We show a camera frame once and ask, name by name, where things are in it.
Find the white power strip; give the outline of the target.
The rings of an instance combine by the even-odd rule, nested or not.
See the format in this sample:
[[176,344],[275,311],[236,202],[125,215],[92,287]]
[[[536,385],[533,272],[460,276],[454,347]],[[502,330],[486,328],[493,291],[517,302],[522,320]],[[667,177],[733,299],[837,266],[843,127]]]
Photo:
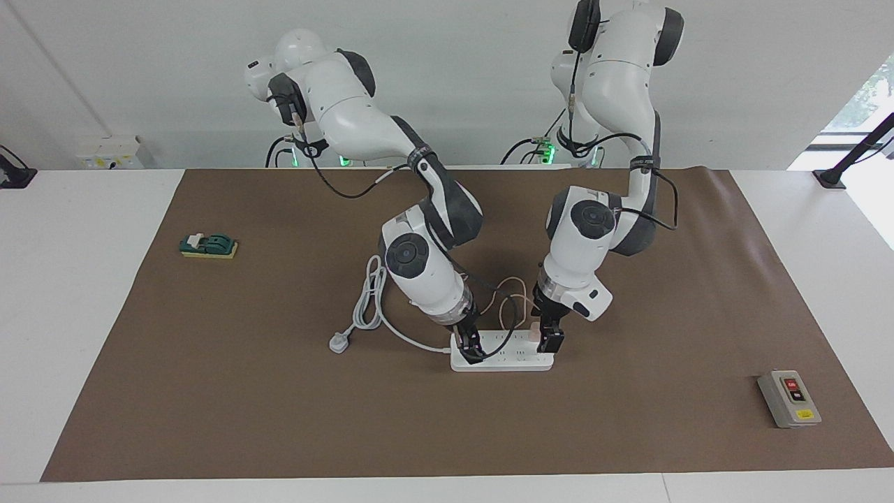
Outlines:
[[453,336],[450,341],[450,366],[456,372],[542,372],[552,369],[555,354],[539,353],[537,346],[537,343],[528,340],[528,328],[516,329],[498,353],[482,363],[471,364],[460,356]]

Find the brown table mat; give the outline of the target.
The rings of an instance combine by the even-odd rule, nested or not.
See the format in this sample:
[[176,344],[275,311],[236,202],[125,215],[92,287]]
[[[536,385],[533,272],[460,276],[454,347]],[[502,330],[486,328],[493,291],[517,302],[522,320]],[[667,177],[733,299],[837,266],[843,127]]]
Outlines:
[[[346,201],[309,170],[189,170],[43,481],[840,470],[894,451],[725,172],[668,170],[680,229],[598,276],[546,372],[459,373],[349,322],[408,172]],[[187,258],[192,233],[237,241]],[[758,388],[796,370],[820,424],[778,428]]]

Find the black clamp stand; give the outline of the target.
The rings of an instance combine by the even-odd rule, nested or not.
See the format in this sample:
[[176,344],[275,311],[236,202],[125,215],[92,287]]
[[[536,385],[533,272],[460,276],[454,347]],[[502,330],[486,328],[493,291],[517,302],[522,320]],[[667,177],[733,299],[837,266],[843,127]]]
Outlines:
[[833,168],[814,170],[813,175],[817,182],[825,189],[845,190],[846,185],[841,182],[841,178],[846,169],[872,157],[872,155],[866,156],[866,153],[873,150],[878,141],[893,129],[894,112],[891,112],[874,130],[870,131],[855,147],[852,147],[852,150],[849,150],[849,153],[846,153],[846,156],[843,156],[843,159],[840,159]]

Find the glass window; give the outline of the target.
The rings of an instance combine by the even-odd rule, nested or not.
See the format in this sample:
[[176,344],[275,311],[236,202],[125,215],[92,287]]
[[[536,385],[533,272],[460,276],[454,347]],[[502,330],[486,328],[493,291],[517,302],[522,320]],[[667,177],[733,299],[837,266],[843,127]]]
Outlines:
[[866,80],[825,125],[810,146],[851,147],[894,112],[894,53]]

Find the black table clamp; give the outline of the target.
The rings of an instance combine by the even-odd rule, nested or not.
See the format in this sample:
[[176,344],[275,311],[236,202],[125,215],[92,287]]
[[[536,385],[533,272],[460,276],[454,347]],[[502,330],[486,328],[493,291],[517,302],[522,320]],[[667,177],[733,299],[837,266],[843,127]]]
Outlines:
[[9,147],[0,144],[0,189],[24,189],[38,174],[38,169],[31,168]]

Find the grey push-button switch box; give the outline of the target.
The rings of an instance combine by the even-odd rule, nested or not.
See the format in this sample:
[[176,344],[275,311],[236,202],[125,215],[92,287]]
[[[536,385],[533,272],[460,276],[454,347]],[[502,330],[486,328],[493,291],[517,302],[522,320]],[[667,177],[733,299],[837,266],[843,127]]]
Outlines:
[[771,370],[756,382],[778,428],[804,428],[823,420],[796,370]]

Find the green knife switch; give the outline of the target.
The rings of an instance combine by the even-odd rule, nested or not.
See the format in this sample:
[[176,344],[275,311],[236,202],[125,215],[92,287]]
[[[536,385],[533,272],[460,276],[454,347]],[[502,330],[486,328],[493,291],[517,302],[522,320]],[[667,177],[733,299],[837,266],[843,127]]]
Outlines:
[[179,242],[179,253],[187,258],[230,260],[237,253],[237,241],[223,233],[192,233]]

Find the white wall outlet box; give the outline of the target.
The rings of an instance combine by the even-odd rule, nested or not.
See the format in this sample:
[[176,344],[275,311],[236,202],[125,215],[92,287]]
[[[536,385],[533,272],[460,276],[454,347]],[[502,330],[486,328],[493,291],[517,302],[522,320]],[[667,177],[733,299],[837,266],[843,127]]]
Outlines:
[[150,168],[152,163],[136,135],[80,139],[75,156],[89,170],[140,170]]

